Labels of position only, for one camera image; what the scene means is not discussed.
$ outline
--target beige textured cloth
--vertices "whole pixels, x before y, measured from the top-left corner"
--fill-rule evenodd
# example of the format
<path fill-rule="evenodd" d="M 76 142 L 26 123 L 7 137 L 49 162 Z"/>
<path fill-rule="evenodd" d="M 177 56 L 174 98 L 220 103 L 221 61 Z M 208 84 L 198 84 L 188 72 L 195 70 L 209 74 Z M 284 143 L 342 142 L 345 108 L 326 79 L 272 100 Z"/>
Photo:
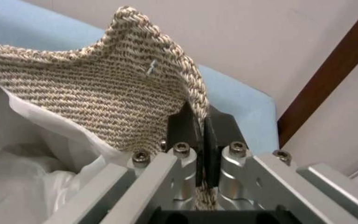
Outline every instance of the beige textured cloth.
<path fill-rule="evenodd" d="M 0 45 L 0 85 L 125 151 L 143 148 L 155 154 L 168 116 L 186 100 L 201 126 L 208 109 L 192 59 L 131 7 L 119 8 L 104 36 L 83 49 Z M 198 189 L 197 198 L 199 209 L 213 208 L 206 190 Z"/>

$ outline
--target white cloth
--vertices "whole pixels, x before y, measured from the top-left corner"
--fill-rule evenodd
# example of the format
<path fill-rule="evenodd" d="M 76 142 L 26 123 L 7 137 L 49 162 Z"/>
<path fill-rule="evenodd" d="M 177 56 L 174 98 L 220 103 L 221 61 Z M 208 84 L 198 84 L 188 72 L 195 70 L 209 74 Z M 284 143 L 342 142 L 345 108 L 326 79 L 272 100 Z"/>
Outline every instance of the white cloth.
<path fill-rule="evenodd" d="M 129 155 L 0 87 L 0 223 L 42 223 L 107 162 Z"/>

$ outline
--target brown wooden edge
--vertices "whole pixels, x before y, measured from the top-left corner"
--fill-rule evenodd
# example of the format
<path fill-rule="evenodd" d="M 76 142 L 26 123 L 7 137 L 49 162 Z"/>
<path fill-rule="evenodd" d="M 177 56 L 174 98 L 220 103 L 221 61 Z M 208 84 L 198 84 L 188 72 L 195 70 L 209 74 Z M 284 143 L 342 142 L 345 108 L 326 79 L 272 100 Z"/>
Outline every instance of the brown wooden edge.
<path fill-rule="evenodd" d="M 277 122 L 280 148 L 358 64 L 358 21 Z"/>

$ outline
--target screw head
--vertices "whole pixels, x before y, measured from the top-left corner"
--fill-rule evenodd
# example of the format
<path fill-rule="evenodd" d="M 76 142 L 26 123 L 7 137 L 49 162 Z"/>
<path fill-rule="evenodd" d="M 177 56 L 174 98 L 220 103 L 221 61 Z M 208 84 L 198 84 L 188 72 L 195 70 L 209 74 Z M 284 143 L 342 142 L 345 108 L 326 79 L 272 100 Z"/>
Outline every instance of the screw head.
<path fill-rule="evenodd" d="M 237 158 L 244 157 L 247 153 L 247 146 L 240 141 L 233 141 L 229 145 L 229 153 Z"/>
<path fill-rule="evenodd" d="M 160 141 L 160 147 L 161 147 L 161 150 L 162 150 L 163 152 L 165 152 L 165 149 L 166 149 L 166 140 L 165 140 L 165 139 L 162 139 L 162 140 Z"/>
<path fill-rule="evenodd" d="M 145 168 L 150 163 L 150 153 L 140 149 L 132 155 L 132 162 L 136 168 Z"/>
<path fill-rule="evenodd" d="M 181 159 L 190 155 L 190 146 L 186 142 L 178 142 L 173 146 L 173 154 Z"/>
<path fill-rule="evenodd" d="M 284 162 L 287 166 L 291 165 L 292 156 L 289 152 L 285 150 L 275 150 L 273 155 Z"/>

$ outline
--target tweed fabric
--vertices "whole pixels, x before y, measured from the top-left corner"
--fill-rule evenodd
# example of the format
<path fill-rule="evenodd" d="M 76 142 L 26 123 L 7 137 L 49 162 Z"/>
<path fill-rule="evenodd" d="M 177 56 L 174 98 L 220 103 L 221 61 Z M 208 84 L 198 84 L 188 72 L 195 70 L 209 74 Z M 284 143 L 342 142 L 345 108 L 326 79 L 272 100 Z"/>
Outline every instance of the tweed fabric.
<path fill-rule="evenodd" d="M 206 89 L 182 48 L 131 7 L 121 7 L 95 44 L 71 51 L 0 45 L 0 85 L 68 118 L 118 150 L 155 154 L 167 118 L 187 100 L 202 120 Z M 198 189 L 199 209 L 214 199 Z"/>

